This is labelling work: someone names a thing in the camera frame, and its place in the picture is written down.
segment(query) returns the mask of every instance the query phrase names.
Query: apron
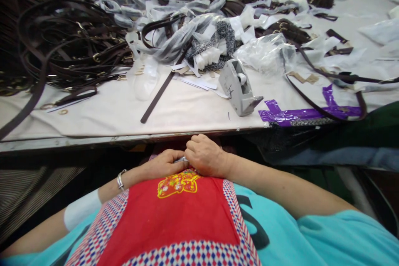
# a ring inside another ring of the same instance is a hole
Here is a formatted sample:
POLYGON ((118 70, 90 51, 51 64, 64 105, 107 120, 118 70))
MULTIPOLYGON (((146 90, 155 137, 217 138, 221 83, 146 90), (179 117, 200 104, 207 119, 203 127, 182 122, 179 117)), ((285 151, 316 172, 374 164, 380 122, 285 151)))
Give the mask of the apron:
POLYGON ((260 265, 233 183, 194 169, 105 203, 67 265, 260 265))

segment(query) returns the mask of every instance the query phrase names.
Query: small tool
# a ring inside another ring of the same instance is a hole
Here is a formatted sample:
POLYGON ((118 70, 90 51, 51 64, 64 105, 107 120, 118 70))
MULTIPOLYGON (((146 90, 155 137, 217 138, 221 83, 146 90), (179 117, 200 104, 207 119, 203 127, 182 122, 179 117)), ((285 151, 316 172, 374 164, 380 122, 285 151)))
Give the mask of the small tool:
POLYGON ((180 159, 175 160, 173 163, 177 163, 177 162, 180 162, 180 161, 187 161, 188 162, 187 158, 185 156, 183 156, 180 159))
POLYGON ((251 114, 263 100, 263 96, 253 96, 248 76, 239 59, 226 62, 220 72, 219 82, 238 116, 251 114))

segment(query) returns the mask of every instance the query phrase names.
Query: bracelet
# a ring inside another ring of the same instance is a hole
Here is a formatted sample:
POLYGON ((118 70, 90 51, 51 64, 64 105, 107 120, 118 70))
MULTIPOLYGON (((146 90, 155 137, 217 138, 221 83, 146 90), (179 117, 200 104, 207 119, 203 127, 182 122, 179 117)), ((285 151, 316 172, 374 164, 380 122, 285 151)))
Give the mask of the bracelet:
POLYGON ((125 191, 123 188, 123 183, 122 183, 122 174, 124 174, 126 170, 122 170, 118 177, 116 178, 116 182, 118 183, 118 189, 122 189, 122 191, 125 191))

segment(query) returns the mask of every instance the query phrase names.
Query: blue t-shirt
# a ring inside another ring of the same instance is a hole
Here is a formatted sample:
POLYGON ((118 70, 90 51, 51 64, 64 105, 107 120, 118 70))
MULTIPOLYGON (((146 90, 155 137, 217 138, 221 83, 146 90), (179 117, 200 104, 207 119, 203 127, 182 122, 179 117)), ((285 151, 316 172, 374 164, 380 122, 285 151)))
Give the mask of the blue t-shirt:
MULTIPOLYGON (((279 204, 234 185, 241 213, 263 265, 399 265, 399 241, 367 215, 343 211, 295 220, 279 204)), ((63 265, 98 211, 42 253, 13 256, 4 265, 63 265)))

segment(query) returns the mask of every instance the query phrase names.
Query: hand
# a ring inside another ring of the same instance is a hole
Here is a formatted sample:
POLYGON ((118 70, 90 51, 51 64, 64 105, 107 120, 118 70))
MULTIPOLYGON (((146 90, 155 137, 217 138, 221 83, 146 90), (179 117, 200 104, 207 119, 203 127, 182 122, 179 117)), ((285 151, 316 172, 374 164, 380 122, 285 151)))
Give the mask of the hand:
POLYGON ((183 151, 169 149, 139 167, 142 167, 146 180, 168 177, 185 170, 189 166, 187 161, 173 163, 183 156, 183 151))
POLYGON ((226 178, 229 173, 228 156, 204 134, 193 135, 184 151, 187 160, 203 176, 226 178))

